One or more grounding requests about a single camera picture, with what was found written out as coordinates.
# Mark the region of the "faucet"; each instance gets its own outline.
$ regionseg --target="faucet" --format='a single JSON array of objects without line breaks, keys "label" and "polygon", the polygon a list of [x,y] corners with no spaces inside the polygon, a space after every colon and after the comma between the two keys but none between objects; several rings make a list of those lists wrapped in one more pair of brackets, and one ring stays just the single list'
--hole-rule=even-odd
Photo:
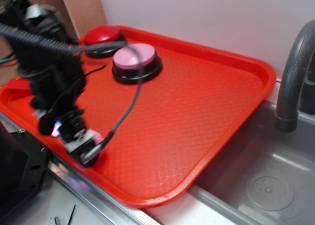
[{"label": "faucet", "polygon": [[291,48],[281,80],[275,127],[292,132],[299,110],[315,114],[315,20],[305,24]]}]

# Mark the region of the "black device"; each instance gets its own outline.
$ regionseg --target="black device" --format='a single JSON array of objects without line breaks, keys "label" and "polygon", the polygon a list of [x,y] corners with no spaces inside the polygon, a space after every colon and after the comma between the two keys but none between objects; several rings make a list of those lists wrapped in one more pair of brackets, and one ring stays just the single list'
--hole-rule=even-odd
[{"label": "black device", "polygon": [[[58,12],[51,6],[30,4],[28,0],[0,0],[0,23],[67,44],[76,42],[66,33]],[[38,129],[51,135],[55,122],[65,148],[83,166],[92,166],[98,157],[94,133],[82,119],[83,110],[75,102],[86,85],[80,56],[56,53],[5,37],[18,61],[18,74],[29,79],[31,101],[39,118]]]}]

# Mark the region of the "red tray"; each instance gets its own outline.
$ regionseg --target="red tray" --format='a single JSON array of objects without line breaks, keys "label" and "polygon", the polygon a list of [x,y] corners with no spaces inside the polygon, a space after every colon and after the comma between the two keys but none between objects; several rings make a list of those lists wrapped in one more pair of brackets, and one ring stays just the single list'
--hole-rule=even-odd
[{"label": "red tray", "polygon": [[[38,133],[32,96],[0,89],[0,111],[117,200],[138,208],[161,205],[185,192],[259,106],[276,76],[259,60],[121,27],[129,43],[155,47],[163,70],[145,82],[131,114],[98,162],[83,168],[59,141]],[[111,58],[83,55],[88,77],[78,105],[89,128],[106,135],[128,107],[136,86],[116,82]]]}]

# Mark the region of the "stainless steel sink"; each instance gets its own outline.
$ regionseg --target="stainless steel sink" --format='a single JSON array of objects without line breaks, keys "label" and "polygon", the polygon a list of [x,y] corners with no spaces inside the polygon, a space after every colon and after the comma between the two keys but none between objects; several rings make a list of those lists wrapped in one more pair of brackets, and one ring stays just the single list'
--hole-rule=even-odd
[{"label": "stainless steel sink", "polygon": [[275,108],[263,102],[190,193],[240,224],[314,224],[315,118],[301,113],[297,130],[282,133],[274,128]]}]

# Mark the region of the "plastic tray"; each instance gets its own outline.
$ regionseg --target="plastic tray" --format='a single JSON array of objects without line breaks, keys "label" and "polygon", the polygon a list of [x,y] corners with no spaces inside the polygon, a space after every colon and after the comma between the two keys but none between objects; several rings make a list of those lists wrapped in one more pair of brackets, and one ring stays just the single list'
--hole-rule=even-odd
[{"label": "plastic tray", "polygon": [[[121,27],[129,43],[155,47],[162,72],[143,84],[138,102],[98,162],[83,168],[53,137],[37,131],[32,96],[15,98],[0,89],[0,111],[117,200],[138,208],[161,205],[185,192],[259,106],[276,76],[259,60]],[[106,135],[128,107],[136,85],[120,84],[112,59],[83,55],[89,70],[78,105],[89,128]]]}]

